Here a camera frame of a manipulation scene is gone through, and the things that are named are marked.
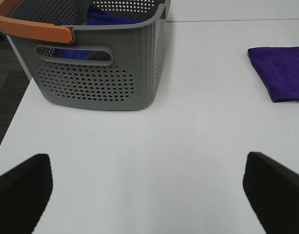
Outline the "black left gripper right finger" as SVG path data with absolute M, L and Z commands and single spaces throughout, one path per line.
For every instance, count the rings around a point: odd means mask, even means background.
M 299 174 L 263 153 L 250 152 L 242 186 L 267 234 L 299 234 Z

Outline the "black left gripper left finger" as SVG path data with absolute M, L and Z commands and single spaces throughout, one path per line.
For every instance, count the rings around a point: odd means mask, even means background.
M 0 175 L 0 234 L 31 234 L 53 191 L 50 157 L 37 154 Z

